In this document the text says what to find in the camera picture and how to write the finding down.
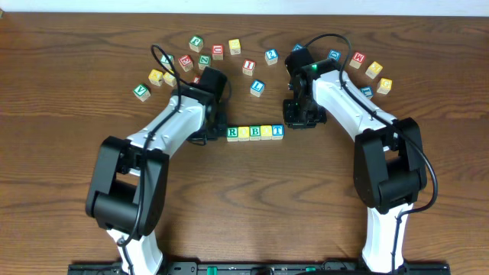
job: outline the wooden table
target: wooden table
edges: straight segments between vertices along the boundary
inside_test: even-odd
[[[325,32],[345,34],[366,55],[347,71],[357,86],[376,86],[372,62],[393,80],[373,101],[398,118],[413,117],[439,177],[433,209],[412,215],[403,254],[446,260],[453,274],[489,272],[489,20],[236,15],[5,14],[0,20],[0,273],[66,273],[79,261],[118,258],[109,236],[85,215],[99,145],[139,131],[168,103],[170,87],[151,86],[140,102],[132,89],[149,83],[158,43],[180,57],[198,54],[198,34],[225,45],[212,61],[232,81],[229,121],[281,123],[291,98],[283,60],[294,44]],[[228,54],[238,37],[240,56]],[[264,51],[280,60],[267,66]],[[314,43],[316,58],[336,39]],[[257,61],[254,76],[241,72]],[[183,73],[191,80],[193,72]],[[253,79],[266,83],[250,95]],[[331,118],[282,141],[205,147],[185,143],[170,165],[167,203],[157,240],[167,254],[201,261],[322,261],[356,258],[366,235],[366,208],[353,187],[353,142]],[[425,204],[430,184],[419,196]]]

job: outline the cube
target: cube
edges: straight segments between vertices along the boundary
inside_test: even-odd
[[[238,141],[238,127],[228,127],[228,141]]]
[[[374,91],[370,86],[360,88],[360,92],[362,92],[365,97],[367,97],[367,99],[371,99],[372,97],[374,97]]]
[[[245,75],[253,76],[254,68],[256,67],[256,63],[251,60],[244,60],[243,63],[243,73]]]
[[[165,73],[165,75],[163,76],[163,79],[165,80],[166,84],[168,84],[172,87],[176,85],[176,77],[172,76],[170,73]]]
[[[283,125],[272,125],[272,139],[283,139]]]
[[[377,85],[377,92],[386,95],[390,92],[392,88],[392,80],[381,78],[379,84]]]
[[[239,141],[250,140],[250,128],[248,126],[238,127],[238,140]]]
[[[211,66],[211,57],[201,55],[199,57],[199,69],[204,70],[207,66]]]
[[[328,54],[328,58],[332,58],[336,61],[339,61],[339,57],[342,55],[342,53],[338,52],[337,50],[330,50]]]
[[[371,65],[368,67],[367,72],[365,72],[365,74],[366,74],[368,77],[370,77],[370,78],[374,79],[374,78],[375,78],[375,77],[377,77],[377,76],[378,76],[378,74],[381,72],[382,68],[383,68],[383,67],[382,67],[382,66],[381,66],[379,63],[377,63],[377,62],[375,62],[375,61],[374,61],[374,62],[373,62],[373,63],[372,63],[372,64],[371,64]]]
[[[138,97],[138,99],[141,100],[142,102],[144,102],[146,99],[148,99],[151,96],[150,90],[148,87],[146,87],[145,84],[139,84],[139,86],[136,87],[132,92],[134,92],[136,97]]]
[[[148,79],[150,80],[151,84],[161,86],[161,84],[163,84],[163,73],[159,70],[152,70]]]
[[[193,36],[189,42],[190,49],[199,53],[204,48],[204,40],[201,37]]]
[[[301,44],[296,44],[296,46],[293,47],[292,51],[300,50],[302,48],[303,48],[303,46]]]
[[[229,41],[229,51],[231,52],[231,55],[241,53],[241,44],[239,43],[239,39]]]
[[[260,139],[260,126],[250,126],[250,141],[259,141]]]
[[[224,45],[212,45],[212,58],[214,60],[224,59]]]
[[[360,68],[360,66],[364,62],[364,60],[365,60],[365,55],[363,55],[359,52],[356,52],[353,55],[353,57],[351,58],[350,66],[354,67],[355,69],[358,69],[358,68]]]
[[[174,57],[173,55],[171,55],[171,54],[167,54],[167,56],[170,58],[170,60],[167,60],[167,58],[166,58],[166,57],[163,55],[163,56],[161,57],[161,63],[163,64],[163,66],[164,66],[165,68],[167,68],[168,70],[171,70],[171,65],[170,65],[170,62],[171,62],[171,63],[173,63],[173,64],[175,64],[175,63],[174,63],[174,58],[175,58],[175,57]]]
[[[261,93],[265,89],[265,84],[259,80],[253,81],[253,84],[251,84],[251,94],[257,97],[260,97]]]
[[[260,126],[260,134],[262,141],[269,141],[272,139],[272,126],[262,125]]]
[[[178,59],[178,63],[181,65],[184,71],[188,72],[193,69],[193,61],[192,58],[188,55],[184,55],[183,57]]]
[[[265,60],[268,66],[275,64],[278,61],[278,53],[275,49],[267,50],[265,52]]]

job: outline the wood grain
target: wood grain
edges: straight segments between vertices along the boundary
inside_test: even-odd
[[[239,38],[242,54],[212,61],[232,81],[229,119],[237,125],[282,122],[283,60],[296,43],[325,32],[348,36],[355,50],[384,66],[388,96],[373,101],[411,116],[439,176],[439,200],[412,215],[408,260],[446,260],[453,274],[489,272],[489,20],[346,16],[6,14],[0,20],[0,270],[66,273],[77,261],[113,261],[115,245],[84,212],[101,142],[144,127],[167,105],[170,87],[131,90],[157,68],[149,46],[176,57]],[[264,51],[280,60],[267,66]],[[311,46],[315,57],[335,39]],[[242,74],[244,58],[257,62]],[[357,86],[375,86],[348,67]],[[194,73],[182,73],[191,80]],[[250,95],[253,79],[266,83]],[[164,252],[202,261],[321,261],[356,258],[366,211],[352,182],[353,143],[333,118],[282,141],[205,147],[184,144],[171,160],[157,239]],[[417,205],[426,203],[431,187]]]

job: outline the white wall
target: white wall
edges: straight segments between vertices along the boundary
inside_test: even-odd
[[[489,16],[489,0],[0,0],[4,11]]]

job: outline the row of letter blocks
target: row of letter blocks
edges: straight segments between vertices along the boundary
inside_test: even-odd
[[[266,141],[283,139],[283,125],[228,127],[228,141]]]

